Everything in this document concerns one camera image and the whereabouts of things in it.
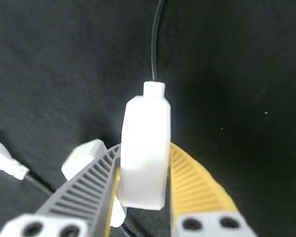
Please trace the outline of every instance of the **mounting hole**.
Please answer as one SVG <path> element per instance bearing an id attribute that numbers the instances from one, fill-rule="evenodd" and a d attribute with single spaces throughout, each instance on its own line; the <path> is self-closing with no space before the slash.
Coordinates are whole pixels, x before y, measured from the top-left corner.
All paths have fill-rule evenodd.
<path id="1" fill-rule="evenodd" d="M 188 218 L 183 221 L 183 228 L 185 230 L 198 231 L 202 229 L 202 223 L 193 218 Z"/>
<path id="2" fill-rule="evenodd" d="M 232 229 L 237 229 L 240 227 L 239 223 L 231 217 L 221 218 L 221 225 L 222 225 L 222 227 L 232 228 Z"/>
<path id="3" fill-rule="evenodd" d="M 77 237 L 78 235 L 79 228 L 73 225 L 65 227 L 60 233 L 60 237 Z"/>
<path id="4" fill-rule="evenodd" d="M 43 228 L 43 224 L 41 222 L 32 222 L 28 224 L 23 230 L 23 236 L 25 237 L 36 236 L 37 234 L 40 233 L 42 228 Z"/>

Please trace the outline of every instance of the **white plastic piece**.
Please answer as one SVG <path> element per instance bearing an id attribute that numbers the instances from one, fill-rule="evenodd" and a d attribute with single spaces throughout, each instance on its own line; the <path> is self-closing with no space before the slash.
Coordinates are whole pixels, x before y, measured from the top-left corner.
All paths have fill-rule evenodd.
<path id="1" fill-rule="evenodd" d="M 106 151 L 107 148 L 104 142 L 100 139 L 92 140 L 74 148 L 61 168 L 64 177 L 67 180 L 72 179 L 95 158 L 102 157 Z M 114 228 L 120 227 L 124 223 L 126 213 L 127 207 L 123 207 L 119 202 L 118 197 L 115 196 L 110 226 Z"/>
<path id="2" fill-rule="evenodd" d="M 0 170 L 12 175 L 18 180 L 23 180 L 29 169 L 13 159 L 5 146 L 0 143 Z"/>
<path id="3" fill-rule="evenodd" d="M 87 237 L 88 224 L 82 219 L 41 216 L 36 214 L 23 214 L 6 222 L 3 229 L 0 231 L 0 237 L 59 237 L 62 236 L 61 233 L 65 228 L 70 229 L 69 226 L 75 226 L 78 228 L 78 234 L 73 236 Z"/>
<path id="4" fill-rule="evenodd" d="M 123 206 L 164 206 L 171 140 L 171 107 L 164 91 L 164 83 L 146 81 L 143 95 L 126 105 L 120 161 Z"/>
<path id="5" fill-rule="evenodd" d="M 103 141 L 95 139 L 84 143 L 70 153 L 63 166 L 61 172 L 67 180 L 71 180 L 83 168 L 85 168 L 95 157 L 102 157 L 107 151 Z"/>
<path id="6" fill-rule="evenodd" d="M 201 228 L 197 230 L 194 223 L 185 224 L 185 221 L 191 220 L 198 221 Z M 171 234 L 173 237 L 257 237 L 245 218 L 236 212 L 184 214 L 178 218 L 175 227 Z"/>

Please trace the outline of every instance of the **black fabric background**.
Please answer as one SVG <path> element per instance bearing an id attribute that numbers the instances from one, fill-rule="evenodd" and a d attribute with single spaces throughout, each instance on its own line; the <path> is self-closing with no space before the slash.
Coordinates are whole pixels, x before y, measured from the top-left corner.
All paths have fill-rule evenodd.
<path id="1" fill-rule="evenodd" d="M 74 147 L 119 142 L 125 103 L 151 77 L 155 6 L 0 0 L 0 141 L 53 188 Z M 296 0 L 169 0 L 158 65 L 172 141 L 208 168 L 259 236 L 296 237 Z M 0 229 L 45 199 L 0 172 Z M 131 209 L 127 223 L 169 236 L 169 206 Z"/>

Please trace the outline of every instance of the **yellow plastic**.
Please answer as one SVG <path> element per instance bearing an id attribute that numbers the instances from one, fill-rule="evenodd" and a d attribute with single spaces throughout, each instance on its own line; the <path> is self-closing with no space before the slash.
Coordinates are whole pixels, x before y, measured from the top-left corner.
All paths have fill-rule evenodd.
<path id="1" fill-rule="evenodd" d="M 171 204 L 174 224 L 186 213 L 239 212 L 231 197 L 189 154 L 171 143 Z"/>
<path id="2" fill-rule="evenodd" d="M 110 209 L 109 209 L 109 213 L 107 216 L 107 223 L 106 223 L 104 237 L 110 237 L 110 232 L 111 232 L 110 222 L 111 222 L 111 216 L 112 216 L 113 202 L 114 202 L 114 197 L 116 194 L 116 186 L 117 186 L 117 183 L 119 182 L 119 179 L 120 179 L 120 169 L 118 167 L 115 172 L 115 182 L 113 184 L 111 204 L 110 204 Z"/>

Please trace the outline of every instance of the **black cable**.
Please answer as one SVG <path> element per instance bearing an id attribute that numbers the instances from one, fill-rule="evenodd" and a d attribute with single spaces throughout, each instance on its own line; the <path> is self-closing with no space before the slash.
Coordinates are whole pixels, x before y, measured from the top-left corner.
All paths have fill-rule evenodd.
<path id="1" fill-rule="evenodd" d="M 135 235 L 133 232 L 131 232 L 131 230 L 128 229 L 128 227 L 125 224 L 122 224 L 119 228 L 123 231 L 123 233 L 127 237 L 137 237 L 137 235 Z"/>
<path id="2" fill-rule="evenodd" d="M 36 174 L 27 173 L 24 179 L 34 184 L 35 187 L 37 187 L 42 193 L 46 194 L 48 197 L 52 196 L 55 192 L 50 187 L 48 187 L 47 184 L 42 182 Z"/>
<path id="3" fill-rule="evenodd" d="M 159 0 L 156 11 L 154 13 L 154 19 L 151 31 L 151 45 L 150 45 L 150 59 L 151 59 L 151 73 L 152 80 L 158 81 L 158 69 L 157 69 L 157 40 L 158 30 L 160 25 L 160 19 L 166 0 Z"/>

